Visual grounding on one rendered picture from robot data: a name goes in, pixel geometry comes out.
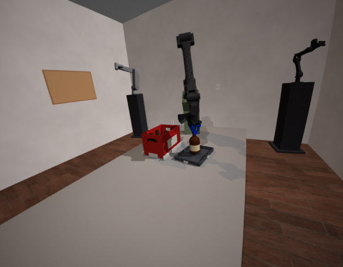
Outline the brown glass bottle with cream label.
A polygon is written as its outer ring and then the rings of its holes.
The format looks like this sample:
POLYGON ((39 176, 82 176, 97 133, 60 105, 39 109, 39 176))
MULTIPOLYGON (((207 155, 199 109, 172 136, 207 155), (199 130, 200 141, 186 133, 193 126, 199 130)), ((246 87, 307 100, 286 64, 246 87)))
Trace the brown glass bottle with cream label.
POLYGON ((200 139, 194 133, 189 139, 189 149, 192 154, 198 154, 200 152, 200 139))

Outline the red crate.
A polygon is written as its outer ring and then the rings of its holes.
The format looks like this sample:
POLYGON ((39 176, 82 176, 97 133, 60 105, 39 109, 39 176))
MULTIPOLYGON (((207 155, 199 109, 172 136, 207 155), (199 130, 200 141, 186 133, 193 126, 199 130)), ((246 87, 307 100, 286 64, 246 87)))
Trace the red crate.
POLYGON ((180 143, 180 126, 179 125, 159 125, 151 130, 148 130, 141 134, 144 154, 149 156, 149 153, 158 154, 158 158, 163 159, 163 156, 167 154, 172 148, 180 143), (166 128, 173 128, 166 131, 166 128), (155 130, 159 130, 159 135, 155 135, 155 130), (149 135, 152 134, 152 135, 149 135), (156 142, 150 142, 148 139, 157 139, 156 142))

